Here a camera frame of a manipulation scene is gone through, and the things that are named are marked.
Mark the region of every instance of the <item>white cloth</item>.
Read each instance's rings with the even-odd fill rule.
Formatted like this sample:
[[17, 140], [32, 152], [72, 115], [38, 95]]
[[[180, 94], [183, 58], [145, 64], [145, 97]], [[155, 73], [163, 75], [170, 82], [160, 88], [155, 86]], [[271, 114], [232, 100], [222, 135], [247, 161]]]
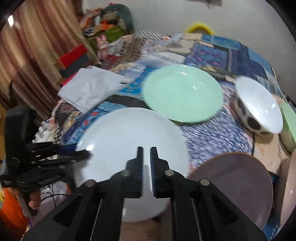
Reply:
[[111, 71], [92, 67], [80, 69], [74, 78], [61, 88], [58, 95], [82, 113], [124, 87], [125, 78]]

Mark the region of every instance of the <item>brown plate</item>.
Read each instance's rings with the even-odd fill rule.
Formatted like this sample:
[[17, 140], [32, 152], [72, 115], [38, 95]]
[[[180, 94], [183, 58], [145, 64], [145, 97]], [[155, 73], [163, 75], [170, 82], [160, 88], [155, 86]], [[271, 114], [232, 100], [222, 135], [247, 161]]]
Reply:
[[273, 189], [268, 171], [255, 157], [226, 153], [200, 165], [188, 179], [206, 178], [260, 229], [270, 215]]

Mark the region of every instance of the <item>metal screw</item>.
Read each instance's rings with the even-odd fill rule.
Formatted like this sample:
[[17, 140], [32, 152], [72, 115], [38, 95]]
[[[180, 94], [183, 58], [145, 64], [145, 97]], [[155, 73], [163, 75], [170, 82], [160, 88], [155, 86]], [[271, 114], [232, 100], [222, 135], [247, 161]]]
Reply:
[[130, 172], [129, 170], [123, 170], [123, 171], [121, 172], [121, 175], [124, 176], [124, 177], [128, 177], [128, 176], [130, 176], [130, 174], [131, 174], [131, 172]]
[[171, 169], [169, 169], [169, 170], [166, 170], [166, 171], [165, 171], [165, 174], [166, 174], [167, 176], [172, 176], [172, 175], [174, 175], [174, 171], [171, 170]]
[[208, 179], [201, 179], [200, 180], [200, 184], [203, 185], [203, 186], [207, 186], [210, 184], [209, 180]]
[[92, 187], [92, 186], [94, 186], [95, 184], [96, 184], [96, 181], [93, 180], [93, 179], [87, 180], [87, 181], [85, 182], [85, 186], [87, 186], [87, 187]]

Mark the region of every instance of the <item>green plate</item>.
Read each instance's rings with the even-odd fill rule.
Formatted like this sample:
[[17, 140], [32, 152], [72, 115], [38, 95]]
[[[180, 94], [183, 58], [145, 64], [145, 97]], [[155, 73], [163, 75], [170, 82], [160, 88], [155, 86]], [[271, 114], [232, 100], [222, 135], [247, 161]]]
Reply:
[[223, 103], [219, 83], [205, 71], [185, 65], [158, 69], [142, 87], [146, 104], [173, 121], [195, 123], [213, 117]]

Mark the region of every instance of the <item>tablecloth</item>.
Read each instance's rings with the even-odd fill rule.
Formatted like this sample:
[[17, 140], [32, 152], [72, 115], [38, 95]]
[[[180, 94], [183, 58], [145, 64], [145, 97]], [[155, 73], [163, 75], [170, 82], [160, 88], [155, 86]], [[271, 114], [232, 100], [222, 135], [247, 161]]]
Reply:
[[[219, 154], [243, 152], [254, 155], [270, 172], [278, 174], [281, 163], [290, 157], [278, 135], [269, 139], [255, 136], [235, 112], [234, 80], [240, 75], [261, 83], [279, 105], [286, 101], [270, 64], [247, 46], [219, 36], [179, 34], [170, 38], [143, 30], [112, 43], [109, 53], [102, 68], [132, 78], [130, 84], [84, 115], [61, 99], [49, 120], [55, 142], [77, 143], [97, 118], [111, 111], [126, 107], [148, 109], [141, 95], [145, 77], [163, 66], [185, 64], [212, 75], [224, 91], [223, 107], [213, 118], [197, 124], [175, 123], [186, 137], [191, 170]], [[278, 220], [269, 220], [263, 230], [269, 240], [278, 227]]]

